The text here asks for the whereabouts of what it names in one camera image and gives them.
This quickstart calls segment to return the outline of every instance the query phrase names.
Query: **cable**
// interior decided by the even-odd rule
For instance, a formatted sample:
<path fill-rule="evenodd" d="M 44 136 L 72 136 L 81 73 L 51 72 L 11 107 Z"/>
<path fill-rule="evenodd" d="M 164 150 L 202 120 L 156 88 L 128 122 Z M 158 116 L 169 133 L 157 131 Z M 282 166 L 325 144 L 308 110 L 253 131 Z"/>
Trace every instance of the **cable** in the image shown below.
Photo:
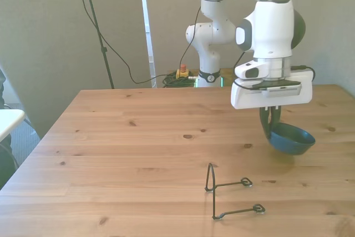
<path fill-rule="evenodd" d="M 11 159 L 13 160 L 13 164 L 15 165 L 16 170 L 19 168 L 18 162 L 16 160 L 16 158 L 13 156 L 13 154 L 11 153 L 11 151 L 9 149 L 7 149 L 7 147 L 5 147 L 5 145 L 3 145 L 2 143 L 0 143 L 0 147 L 2 149 L 5 150 L 5 152 L 11 157 Z"/>
<path fill-rule="evenodd" d="M 237 67 L 237 65 L 239 64 L 239 61 L 243 58 L 244 55 L 245 55 L 245 51 L 240 55 L 237 63 L 235 63 L 235 65 L 234 65 L 233 69 L 235 69 Z"/>
<path fill-rule="evenodd" d="M 242 88 L 242 89 L 246 89 L 246 90 L 249 90 L 249 91 L 257 91 L 257 90 L 260 90 L 260 89 L 258 89 L 258 88 L 248 88 L 248 87 L 242 86 L 242 85 L 238 84 L 237 81 L 234 81 L 234 84 L 237 85 L 238 87 Z"/>
<path fill-rule="evenodd" d="M 292 66 L 291 67 L 291 71 L 294 71 L 294 70 L 305 70 L 305 69 L 310 69 L 313 72 L 312 81 L 314 81 L 316 79 L 316 71 L 315 71 L 315 69 L 313 69 L 313 68 L 311 68 L 309 66 L 306 66 L 306 65 Z"/>
<path fill-rule="evenodd" d="M 312 72 L 313 72 L 313 79 L 312 79 L 312 81 L 314 81 L 315 79 L 316 79 L 316 71 L 315 71 L 315 69 L 313 69 L 313 68 L 311 68 L 311 67 L 306 67 L 306 69 L 310 69 Z"/>
<path fill-rule="evenodd" d="M 193 87 L 195 80 L 190 80 L 188 77 L 176 78 L 176 72 L 170 73 L 163 80 L 164 88 L 181 88 L 181 87 Z"/>
<path fill-rule="evenodd" d="M 91 18 L 90 14 L 89 14 L 89 12 L 88 12 L 88 10 L 87 10 L 86 4 L 85 4 L 85 0 L 82 0 L 82 2 L 83 2 L 83 6 L 84 6 L 84 9 L 85 9 L 85 12 L 86 12 L 87 16 L 89 17 L 91 23 L 92 23 L 93 26 L 96 28 L 96 30 L 98 30 L 97 27 L 96 27 L 96 24 L 94 23 L 93 19 Z M 132 77 L 131 69 L 130 69 L 129 65 L 127 64 L 127 62 L 126 62 L 126 61 L 121 57 L 121 55 L 109 44 L 109 42 L 106 41 L 105 37 L 102 35 L 102 33 L 101 33 L 100 31 L 99 31 L 99 33 L 100 33 L 100 35 L 101 35 L 103 41 L 108 45 L 108 47 L 109 47 L 109 48 L 123 61 L 123 63 L 127 66 L 128 72 L 129 72 L 129 77 L 130 77 L 130 79 L 132 80 L 132 82 L 134 82 L 135 84 L 147 83 L 147 82 L 149 82 L 149 81 L 151 81 L 151 80 L 154 80 L 154 79 L 156 79 L 156 78 L 158 78 L 158 77 L 162 77 L 162 76 L 167 76 L 167 75 L 168 75 L 168 74 L 158 75 L 158 76 L 156 76 L 156 77 L 154 77 L 154 78 L 151 78 L 151 79 L 149 79 L 149 80 L 145 80 L 144 82 L 136 82 L 136 81 L 133 79 L 133 77 Z"/>
<path fill-rule="evenodd" d="M 193 43 L 193 41 L 194 41 L 194 39 L 195 39 L 196 23 L 197 23 L 197 19 L 199 18 L 200 11 L 201 11 L 201 7 L 199 8 L 199 10 L 198 10 L 198 12 L 197 12 L 197 15 L 196 15 L 195 26 L 194 26 L 194 35 L 193 35 L 193 37 L 192 37 L 192 40 L 191 40 L 190 44 L 188 45 L 187 49 L 185 50 L 185 53 L 182 55 L 182 57 L 181 57 L 181 59 L 180 59 L 179 69 L 181 69 L 181 63 L 182 63 L 182 60 L 184 59 L 184 56 L 185 56 L 186 52 L 189 50 L 189 48 L 191 47 L 191 44 Z"/>

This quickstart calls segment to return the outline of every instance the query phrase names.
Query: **robot logo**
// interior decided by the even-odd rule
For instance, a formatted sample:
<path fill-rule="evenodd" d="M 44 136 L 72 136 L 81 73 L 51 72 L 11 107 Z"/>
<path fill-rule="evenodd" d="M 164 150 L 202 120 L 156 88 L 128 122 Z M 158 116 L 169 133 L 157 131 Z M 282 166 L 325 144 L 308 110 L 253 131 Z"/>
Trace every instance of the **robot logo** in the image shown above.
<path fill-rule="evenodd" d="M 210 82 L 210 83 L 213 83 L 215 81 L 215 77 L 213 75 L 210 75 L 208 76 L 207 80 Z"/>

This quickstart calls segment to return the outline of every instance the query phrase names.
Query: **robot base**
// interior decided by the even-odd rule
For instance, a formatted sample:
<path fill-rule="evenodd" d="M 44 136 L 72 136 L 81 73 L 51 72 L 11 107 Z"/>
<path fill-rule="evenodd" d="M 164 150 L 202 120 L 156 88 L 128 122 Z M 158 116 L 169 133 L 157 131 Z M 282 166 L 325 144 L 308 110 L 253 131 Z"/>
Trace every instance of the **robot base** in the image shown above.
<path fill-rule="evenodd" d="M 222 78 L 218 77 L 214 82 L 209 83 L 204 78 L 199 76 L 197 79 L 197 87 L 222 87 Z"/>

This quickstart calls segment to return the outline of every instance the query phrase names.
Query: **wooden table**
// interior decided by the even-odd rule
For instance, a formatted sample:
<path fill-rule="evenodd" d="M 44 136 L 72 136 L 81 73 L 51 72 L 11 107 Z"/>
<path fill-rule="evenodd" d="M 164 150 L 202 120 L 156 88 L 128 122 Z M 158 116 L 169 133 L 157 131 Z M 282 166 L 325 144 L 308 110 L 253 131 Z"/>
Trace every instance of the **wooden table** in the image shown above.
<path fill-rule="evenodd" d="M 0 192 L 0 236 L 355 236 L 355 100 L 315 87 L 282 120 L 316 139 L 276 152 L 258 110 L 233 110 L 230 88 L 82 91 Z M 218 183 L 213 221 L 207 164 Z"/>

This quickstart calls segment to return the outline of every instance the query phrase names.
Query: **black strap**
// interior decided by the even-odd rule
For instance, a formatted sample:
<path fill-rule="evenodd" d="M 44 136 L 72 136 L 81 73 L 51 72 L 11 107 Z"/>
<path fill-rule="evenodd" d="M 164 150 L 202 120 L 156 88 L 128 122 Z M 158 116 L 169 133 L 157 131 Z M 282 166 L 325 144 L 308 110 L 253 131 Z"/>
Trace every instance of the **black strap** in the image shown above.
<path fill-rule="evenodd" d="M 215 73 L 206 73 L 200 70 L 199 76 L 204 78 L 208 83 L 214 83 L 219 77 L 221 77 L 221 71 Z"/>

